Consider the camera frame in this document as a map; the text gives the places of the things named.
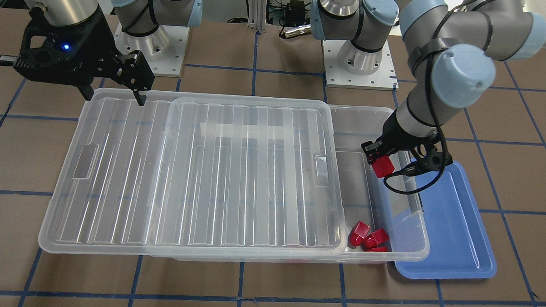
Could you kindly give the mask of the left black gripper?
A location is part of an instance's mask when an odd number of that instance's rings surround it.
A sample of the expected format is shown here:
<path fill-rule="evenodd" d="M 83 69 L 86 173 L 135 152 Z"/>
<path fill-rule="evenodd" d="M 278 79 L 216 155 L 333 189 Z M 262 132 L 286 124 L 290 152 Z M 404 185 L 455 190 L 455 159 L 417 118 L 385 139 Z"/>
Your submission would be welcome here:
<path fill-rule="evenodd" d="M 362 143 L 362 151 L 370 165 L 380 158 L 391 156 L 399 151 L 410 151 L 417 146 L 424 146 L 426 155 L 435 153 L 436 128 L 420 123 L 414 118 L 404 118 L 399 122 L 397 115 L 388 117 L 384 123 L 381 140 Z"/>

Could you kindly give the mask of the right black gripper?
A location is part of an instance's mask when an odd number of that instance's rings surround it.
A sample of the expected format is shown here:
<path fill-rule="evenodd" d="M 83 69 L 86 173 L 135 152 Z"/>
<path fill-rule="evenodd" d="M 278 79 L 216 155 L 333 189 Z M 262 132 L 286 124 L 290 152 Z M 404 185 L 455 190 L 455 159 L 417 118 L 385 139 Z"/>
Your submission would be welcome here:
<path fill-rule="evenodd" d="M 91 101 L 95 77 L 110 77 L 132 91 L 138 106 L 144 106 L 155 75 L 139 50 L 121 54 L 111 28 L 101 11 L 80 23 L 52 26 L 42 9 L 30 9 L 20 53 L 13 68 L 29 80 L 76 85 L 82 97 Z"/>

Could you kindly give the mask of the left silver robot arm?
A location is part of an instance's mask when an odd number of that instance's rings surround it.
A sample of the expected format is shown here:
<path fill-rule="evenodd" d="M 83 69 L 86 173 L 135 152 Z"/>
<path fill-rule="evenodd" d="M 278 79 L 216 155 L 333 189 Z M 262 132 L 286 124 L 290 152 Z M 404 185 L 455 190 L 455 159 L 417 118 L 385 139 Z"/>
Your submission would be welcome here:
<path fill-rule="evenodd" d="M 380 55 L 399 23 L 408 67 L 417 82 L 382 133 L 362 144 L 370 164 L 384 156 L 436 142 L 437 128 L 474 104 L 491 87 L 496 60 L 521 60 L 546 41 L 546 20 L 523 0 L 312 0 L 310 22 L 320 41 L 345 40 L 351 51 Z"/>

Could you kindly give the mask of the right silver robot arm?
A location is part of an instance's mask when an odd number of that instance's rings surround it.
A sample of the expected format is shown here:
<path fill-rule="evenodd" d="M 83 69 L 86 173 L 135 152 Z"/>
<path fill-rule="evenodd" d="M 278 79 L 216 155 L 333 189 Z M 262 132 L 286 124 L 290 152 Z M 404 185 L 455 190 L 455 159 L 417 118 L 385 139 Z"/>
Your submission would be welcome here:
<path fill-rule="evenodd" d="M 76 87 L 86 101 L 96 77 L 132 91 L 139 106 L 154 83 L 151 63 L 168 57 L 165 26 L 196 27 L 203 0 L 110 0 L 119 18 L 119 49 L 98 0 L 24 0 L 31 17 L 20 53 L 0 55 L 0 65 L 37 83 Z"/>

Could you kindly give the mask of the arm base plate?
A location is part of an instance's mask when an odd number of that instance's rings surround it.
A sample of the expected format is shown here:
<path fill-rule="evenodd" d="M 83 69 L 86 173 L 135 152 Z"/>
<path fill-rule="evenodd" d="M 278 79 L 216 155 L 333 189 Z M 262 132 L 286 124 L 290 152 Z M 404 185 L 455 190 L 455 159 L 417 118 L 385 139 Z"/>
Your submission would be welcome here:
<path fill-rule="evenodd" d="M 322 41 L 327 87 L 346 89 L 398 89 L 389 44 L 366 53 L 348 40 Z"/>
<path fill-rule="evenodd" d="M 152 35 L 134 37 L 118 24 L 114 39 L 121 52 L 142 52 L 155 76 L 180 78 L 190 31 L 189 27 L 160 26 Z"/>

